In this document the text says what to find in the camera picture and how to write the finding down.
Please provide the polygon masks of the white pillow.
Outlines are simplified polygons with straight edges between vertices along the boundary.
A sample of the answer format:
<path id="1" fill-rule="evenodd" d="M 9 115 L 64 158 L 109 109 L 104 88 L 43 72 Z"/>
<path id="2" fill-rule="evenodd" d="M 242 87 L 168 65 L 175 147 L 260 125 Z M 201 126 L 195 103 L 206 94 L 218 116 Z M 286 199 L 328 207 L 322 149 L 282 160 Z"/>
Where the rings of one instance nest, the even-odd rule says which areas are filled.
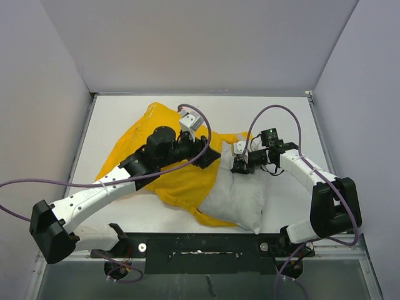
<path id="1" fill-rule="evenodd" d="M 259 234 L 265 203 L 262 174 L 233 173 L 232 146 L 222 142 L 221 160 L 216 182 L 198 207 L 199 212 Z"/>

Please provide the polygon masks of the yellow printed pillowcase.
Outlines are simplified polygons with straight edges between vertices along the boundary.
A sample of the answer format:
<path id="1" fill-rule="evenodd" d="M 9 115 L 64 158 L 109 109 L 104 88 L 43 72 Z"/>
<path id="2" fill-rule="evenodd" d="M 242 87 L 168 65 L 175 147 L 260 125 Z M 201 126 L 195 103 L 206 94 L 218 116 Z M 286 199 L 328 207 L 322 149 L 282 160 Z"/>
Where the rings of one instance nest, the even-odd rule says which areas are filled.
<path id="1" fill-rule="evenodd" d="M 176 111 L 159 102 L 150 104 L 144 115 L 116 142 L 96 177 L 98 179 L 103 178 L 123 159 L 144 145 L 146 138 L 156 128 L 167 126 L 178 132 L 180 130 L 180 118 Z M 218 134 L 213 132 L 210 148 L 221 154 L 223 141 L 233 145 L 238 141 L 245 140 L 246 137 L 247 134 L 245 132 L 238 134 Z M 174 163 L 165 167 L 166 174 L 150 182 L 145 188 L 147 191 L 155 193 L 164 203 L 186 210 L 202 225 L 211 227 L 237 226 L 229 222 L 218 221 L 198 210 L 198 207 L 216 182 L 220 160 L 221 157 L 205 169 L 187 164 L 186 161 Z"/>

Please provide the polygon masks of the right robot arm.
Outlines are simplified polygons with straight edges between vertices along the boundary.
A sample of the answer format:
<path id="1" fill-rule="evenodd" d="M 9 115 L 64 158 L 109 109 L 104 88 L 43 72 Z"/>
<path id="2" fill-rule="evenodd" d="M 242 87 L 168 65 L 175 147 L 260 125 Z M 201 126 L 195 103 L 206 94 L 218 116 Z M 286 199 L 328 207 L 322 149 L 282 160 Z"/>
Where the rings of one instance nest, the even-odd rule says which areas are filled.
<path id="1" fill-rule="evenodd" d="M 252 174 L 268 164 L 275 170 L 292 175 L 311 194 L 309 217 L 282 228 L 278 240 L 279 250 L 291 256 L 301 243 L 359 229 L 362 225 L 361 210 L 355 182 L 324 171 L 299 152 L 293 142 L 278 138 L 275 128 L 262 131 L 258 138 L 261 149 L 252 150 L 249 141 L 235 142 L 232 147 L 234 173 Z"/>

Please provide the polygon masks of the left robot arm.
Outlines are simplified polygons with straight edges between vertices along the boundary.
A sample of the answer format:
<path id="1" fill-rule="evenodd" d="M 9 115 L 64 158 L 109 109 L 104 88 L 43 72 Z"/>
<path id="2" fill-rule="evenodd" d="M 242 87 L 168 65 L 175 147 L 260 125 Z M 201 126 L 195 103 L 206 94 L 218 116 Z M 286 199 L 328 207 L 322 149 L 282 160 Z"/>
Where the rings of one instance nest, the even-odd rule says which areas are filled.
<path id="1" fill-rule="evenodd" d="M 197 138 L 192 131 L 177 135 L 170 127 L 158 127 L 145 145 L 96 181 L 94 187 L 52 203 L 37 202 L 29 232 L 48 264 L 56 264 L 74 251 L 98 249 L 122 256 L 128 242 L 117 224 L 85 227 L 82 223 L 113 201 L 153 182 L 162 168 L 187 160 L 205 169 L 220 157 L 205 136 Z"/>

